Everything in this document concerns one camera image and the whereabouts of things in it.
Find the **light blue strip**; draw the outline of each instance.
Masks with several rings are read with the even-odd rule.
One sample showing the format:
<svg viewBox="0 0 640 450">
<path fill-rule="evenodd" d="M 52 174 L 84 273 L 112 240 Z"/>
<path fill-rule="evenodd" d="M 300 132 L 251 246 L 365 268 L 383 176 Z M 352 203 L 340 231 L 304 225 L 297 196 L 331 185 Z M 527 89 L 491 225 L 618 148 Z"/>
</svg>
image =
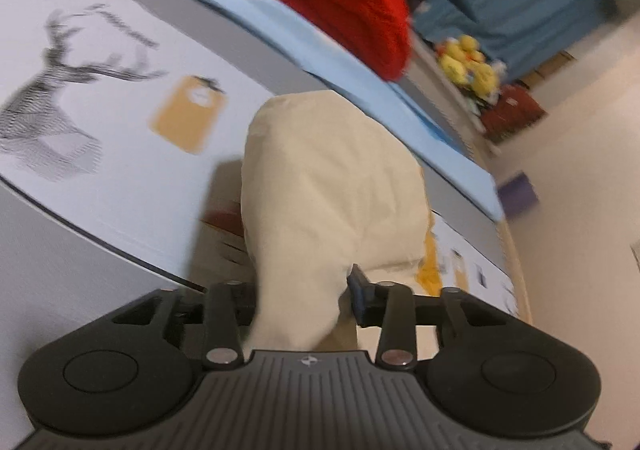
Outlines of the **light blue strip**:
<svg viewBox="0 0 640 450">
<path fill-rule="evenodd" d="M 341 45 L 278 0 L 201 0 L 329 81 L 446 178 L 491 219 L 503 217 L 494 179 L 443 143 L 395 91 Z"/>
</svg>

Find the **purple object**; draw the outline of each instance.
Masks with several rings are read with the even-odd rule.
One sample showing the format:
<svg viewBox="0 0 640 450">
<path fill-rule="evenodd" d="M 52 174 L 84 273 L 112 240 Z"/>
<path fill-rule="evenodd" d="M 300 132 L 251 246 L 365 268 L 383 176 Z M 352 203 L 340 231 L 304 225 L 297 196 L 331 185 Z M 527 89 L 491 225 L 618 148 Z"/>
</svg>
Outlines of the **purple object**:
<svg viewBox="0 0 640 450">
<path fill-rule="evenodd" d="M 538 196 L 524 172 L 500 185 L 498 198 L 508 218 L 515 217 L 538 202 Z"/>
</svg>

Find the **beige cloth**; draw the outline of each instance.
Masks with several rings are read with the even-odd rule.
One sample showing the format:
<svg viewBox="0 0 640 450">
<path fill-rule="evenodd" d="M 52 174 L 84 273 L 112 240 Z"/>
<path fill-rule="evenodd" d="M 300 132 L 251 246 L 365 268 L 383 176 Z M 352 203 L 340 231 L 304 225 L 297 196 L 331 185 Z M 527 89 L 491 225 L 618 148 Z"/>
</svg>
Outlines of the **beige cloth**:
<svg viewBox="0 0 640 450">
<path fill-rule="evenodd" d="M 340 323 L 353 336 L 334 330 L 351 265 L 374 281 L 411 282 L 424 256 L 429 208 L 418 163 L 333 91 L 280 96 L 260 109 L 241 208 L 259 286 L 247 351 L 355 348 L 345 347 L 355 336 L 348 306 Z"/>
</svg>

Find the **deer head drawing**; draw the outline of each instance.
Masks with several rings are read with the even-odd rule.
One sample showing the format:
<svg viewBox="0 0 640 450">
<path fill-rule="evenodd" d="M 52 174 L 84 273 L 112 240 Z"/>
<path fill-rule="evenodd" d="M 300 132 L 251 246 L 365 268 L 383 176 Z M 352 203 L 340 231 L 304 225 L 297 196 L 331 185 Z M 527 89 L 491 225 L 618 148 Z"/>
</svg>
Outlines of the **deer head drawing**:
<svg viewBox="0 0 640 450">
<path fill-rule="evenodd" d="M 136 50 L 130 68 L 119 65 L 121 55 L 103 63 L 69 66 L 68 39 L 82 30 L 65 24 L 72 15 L 54 12 L 46 23 L 50 48 L 44 51 L 44 69 L 18 89 L 0 108 L 0 153 L 13 154 L 40 176 L 55 181 L 78 173 L 95 172 L 100 161 L 100 140 L 80 130 L 56 105 L 57 93 L 69 83 L 88 84 L 99 76 L 137 82 L 164 75 L 145 73 L 145 49 Z"/>
</svg>

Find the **silver screw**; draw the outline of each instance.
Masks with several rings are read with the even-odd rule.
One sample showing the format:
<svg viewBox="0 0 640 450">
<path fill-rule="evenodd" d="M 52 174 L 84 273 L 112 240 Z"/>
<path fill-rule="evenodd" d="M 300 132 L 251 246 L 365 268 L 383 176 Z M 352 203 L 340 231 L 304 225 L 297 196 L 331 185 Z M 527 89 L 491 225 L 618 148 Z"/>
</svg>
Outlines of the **silver screw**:
<svg viewBox="0 0 640 450">
<path fill-rule="evenodd" d="M 226 365 L 235 362 L 238 353 L 229 347 L 216 347 L 207 352 L 207 360 L 212 364 Z"/>
<path fill-rule="evenodd" d="M 394 367 L 404 367 L 414 361 L 414 356 L 402 349 L 389 349 L 382 353 L 382 361 L 387 365 Z"/>
</svg>

